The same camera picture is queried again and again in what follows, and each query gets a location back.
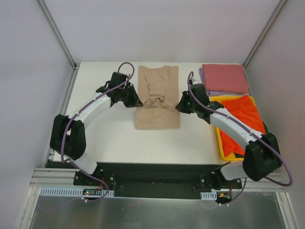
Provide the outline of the beige t shirt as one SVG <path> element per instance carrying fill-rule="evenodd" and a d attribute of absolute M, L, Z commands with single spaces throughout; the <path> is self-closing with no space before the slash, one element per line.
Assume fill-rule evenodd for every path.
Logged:
<path fill-rule="evenodd" d="M 175 107 L 179 103 L 179 67 L 138 68 L 138 96 L 143 107 L 136 109 L 138 130 L 168 130 L 181 126 Z"/>

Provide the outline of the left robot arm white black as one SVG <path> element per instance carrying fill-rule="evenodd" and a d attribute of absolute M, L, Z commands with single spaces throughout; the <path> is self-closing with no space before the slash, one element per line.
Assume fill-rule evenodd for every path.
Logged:
<path fill-rule="evenodd" d="M 97 162 L 86 152 L 85 130 L 99 115 L 118 102 L 127 108 L 142 107 L 136 90 L 129 82 L 131 76 L 114 72 L 104 86 L 79 110 L 54 118 L 50 148 L 85 172 L 84 180 L 91 186 L 100 182 Z"/>

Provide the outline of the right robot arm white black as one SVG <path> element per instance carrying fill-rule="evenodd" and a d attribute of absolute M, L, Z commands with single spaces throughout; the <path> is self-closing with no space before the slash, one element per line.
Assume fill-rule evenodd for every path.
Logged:
<path fill-rule="evenodd" d="M 226 188 L 238 178 L 260 181 L 282 166 L 275 154 L 278 150 L 276 137 L 256 131 L 234 117 L 221 103 L 210 101 L 202 84 L 193 84 L 184 91 L 175 107 L 181 113 L 195 113 L 208 124 L 219 128 L 244 150 L 243 161 L 222 166 L 214 176 L 219 188 Z"/>

